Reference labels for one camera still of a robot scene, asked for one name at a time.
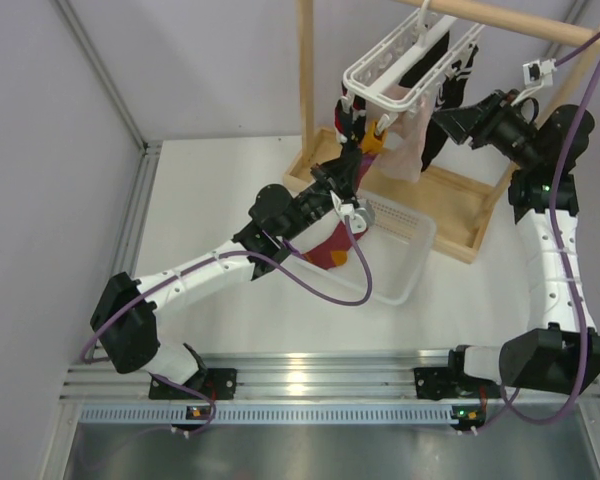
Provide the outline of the maroon orange sock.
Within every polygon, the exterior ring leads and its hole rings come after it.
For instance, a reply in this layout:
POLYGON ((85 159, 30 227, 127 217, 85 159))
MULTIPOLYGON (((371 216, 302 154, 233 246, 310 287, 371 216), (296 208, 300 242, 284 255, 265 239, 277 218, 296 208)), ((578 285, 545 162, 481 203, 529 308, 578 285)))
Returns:
POLYGON ((380 130, 378 120, 373 120, 367 128, 359 147, 362 152, 362 160, 359 167, 357 184, 360 184, 362 178, 368 172, 376 157, 382 153, 386 142, 388 132, 386 129, 380 130))

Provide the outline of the navy santa sock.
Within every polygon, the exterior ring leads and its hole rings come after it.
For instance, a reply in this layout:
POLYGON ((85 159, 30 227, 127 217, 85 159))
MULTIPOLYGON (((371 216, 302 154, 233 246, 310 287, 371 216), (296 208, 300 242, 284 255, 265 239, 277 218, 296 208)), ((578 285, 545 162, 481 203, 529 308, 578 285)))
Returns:
POLYGON ((365 135, 366 100, 354 95, 343 95, 334 109, 336 140, 340 144, 359 144, 365 135))

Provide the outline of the white plastic clip hanger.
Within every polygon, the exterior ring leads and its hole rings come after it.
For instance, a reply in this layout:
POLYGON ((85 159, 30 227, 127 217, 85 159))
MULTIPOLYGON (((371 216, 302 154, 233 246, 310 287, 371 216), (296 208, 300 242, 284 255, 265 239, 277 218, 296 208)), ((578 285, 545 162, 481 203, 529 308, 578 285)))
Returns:
POLYGON ((458 21, 434 12, 428 2, 416 9, 344 71, 342 112, 358 119, 370 106, 380 109, 377 135, 401 114, 415 116, 443 77, 453 73, 453 64, 469 59, 485 28, 472 22, 456 33, 458 21))

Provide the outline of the maroon purple sock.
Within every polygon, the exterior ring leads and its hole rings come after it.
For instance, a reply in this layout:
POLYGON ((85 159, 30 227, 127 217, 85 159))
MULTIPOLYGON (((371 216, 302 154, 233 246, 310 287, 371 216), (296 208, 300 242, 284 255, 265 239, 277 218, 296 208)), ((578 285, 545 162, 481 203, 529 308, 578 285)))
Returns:
POLYGON ((286 243, 286 246, 291 254, 300 260, 323 270, 330 270, 343 266, 347 262, 348 252, 353 248, 353 243, 345 225, 340 222, 325 240, 306 252, 300 252, 289 242, 286 243))

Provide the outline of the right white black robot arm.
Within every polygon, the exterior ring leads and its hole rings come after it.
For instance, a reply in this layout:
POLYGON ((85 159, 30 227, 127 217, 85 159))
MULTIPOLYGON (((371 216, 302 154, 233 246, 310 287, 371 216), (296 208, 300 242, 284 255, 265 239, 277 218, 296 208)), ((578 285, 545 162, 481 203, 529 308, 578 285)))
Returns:
POLYGON ((460 345, 446 382, 458 396, 483 383, 570 395, 600 375, 600 334, 584 301, 576 251, 579 204, 572 169, 589 145, 594 117, 557 107, 537 125, 515 90, 437 111, 434 125, 454 143, 485 146, 517 164, 508 203, 522 240, 530 294, 525 333, 498 347, 460 345))

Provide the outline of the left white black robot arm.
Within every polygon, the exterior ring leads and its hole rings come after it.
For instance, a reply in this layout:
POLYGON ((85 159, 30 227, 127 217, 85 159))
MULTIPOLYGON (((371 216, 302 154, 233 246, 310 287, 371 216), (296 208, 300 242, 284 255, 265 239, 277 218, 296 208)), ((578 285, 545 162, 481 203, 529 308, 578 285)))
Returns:
POLYGON ((269 184, 256 195, 247 225, 230 240, 197 259, 140 278, 113 275, 90 320, 91 345, 100 344, 114 370, 144 370, 159 382, 194 397, 205 388, 208 369, 187 343, 160 337, 160 327, 181 310, 233 285, 278 270, 290 256, 289 243, 330 213, 353 238, 370 224, 357 196, 364 155, 345 147, 332 160, 312 167, 312 183, 297 195, 269 184))

